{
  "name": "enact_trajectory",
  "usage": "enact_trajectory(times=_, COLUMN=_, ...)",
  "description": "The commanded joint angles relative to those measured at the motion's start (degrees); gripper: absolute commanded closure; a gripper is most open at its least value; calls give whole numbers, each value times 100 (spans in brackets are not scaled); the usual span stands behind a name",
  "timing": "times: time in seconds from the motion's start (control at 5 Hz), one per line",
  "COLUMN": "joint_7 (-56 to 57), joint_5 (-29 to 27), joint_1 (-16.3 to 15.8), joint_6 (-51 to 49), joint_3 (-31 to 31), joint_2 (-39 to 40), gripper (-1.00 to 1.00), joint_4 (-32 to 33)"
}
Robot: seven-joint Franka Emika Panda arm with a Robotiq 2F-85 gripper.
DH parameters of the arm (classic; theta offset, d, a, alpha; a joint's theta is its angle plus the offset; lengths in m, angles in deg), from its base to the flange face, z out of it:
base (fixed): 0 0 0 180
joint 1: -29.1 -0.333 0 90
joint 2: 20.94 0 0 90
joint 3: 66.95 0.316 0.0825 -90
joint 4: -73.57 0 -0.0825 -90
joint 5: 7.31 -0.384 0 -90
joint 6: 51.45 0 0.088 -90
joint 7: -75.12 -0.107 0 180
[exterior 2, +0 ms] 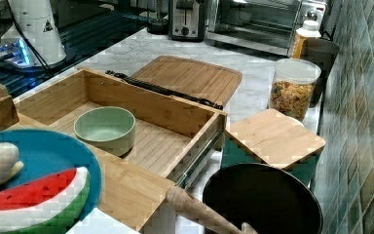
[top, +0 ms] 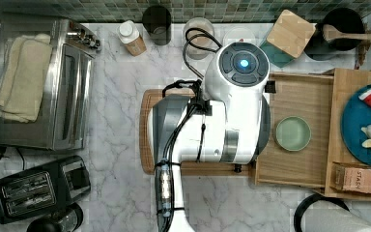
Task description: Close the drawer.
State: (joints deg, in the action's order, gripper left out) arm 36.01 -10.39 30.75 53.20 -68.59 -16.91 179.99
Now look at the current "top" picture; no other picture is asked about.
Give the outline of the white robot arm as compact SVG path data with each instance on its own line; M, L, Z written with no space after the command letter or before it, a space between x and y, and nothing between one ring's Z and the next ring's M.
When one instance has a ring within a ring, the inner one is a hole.
M248 164L266 147L269 75L270 62L260 47L234 42L216 52L203 78L166 87L189 88L194 95L164 93L148 116L158 232L193 232L185 212L184 161Z

